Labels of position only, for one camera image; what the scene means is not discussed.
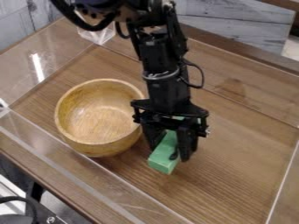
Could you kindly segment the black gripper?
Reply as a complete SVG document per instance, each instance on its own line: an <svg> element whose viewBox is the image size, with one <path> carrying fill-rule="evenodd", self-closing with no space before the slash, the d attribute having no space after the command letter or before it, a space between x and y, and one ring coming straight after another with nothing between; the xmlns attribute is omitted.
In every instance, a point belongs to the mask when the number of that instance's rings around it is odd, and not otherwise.
<svg viewBox="0 0 299 224"><path fill-rule="evenodd" d="M142 124L151 150L162 142L166 130L175 131L177 145L170 159L187 162L198 149L200 137L209 135L210 112L191 100L191 88L202 88L202 85L190 83L186 68L163 73L145 71L143 78L149 98L131 102L134 121Z"/></svg>

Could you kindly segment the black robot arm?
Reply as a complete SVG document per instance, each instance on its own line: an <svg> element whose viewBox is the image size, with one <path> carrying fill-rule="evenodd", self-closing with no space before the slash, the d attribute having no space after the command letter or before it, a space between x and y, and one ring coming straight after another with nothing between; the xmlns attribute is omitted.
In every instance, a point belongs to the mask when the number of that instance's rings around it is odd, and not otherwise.
<svg viewBox="0 0 299 224"><path fill-rule="evenodd" d="M61 14L83 30L99 32L117 26L118 35L130 39L143 64L149 97L131 101L134 120L143 127L150 147L174 131L177 143L171 160L189 161L198 142L209 135L210 111L193 103L193 90L204 83L190 81L185 58L187 37L174 0L51 0Z"/></svg>

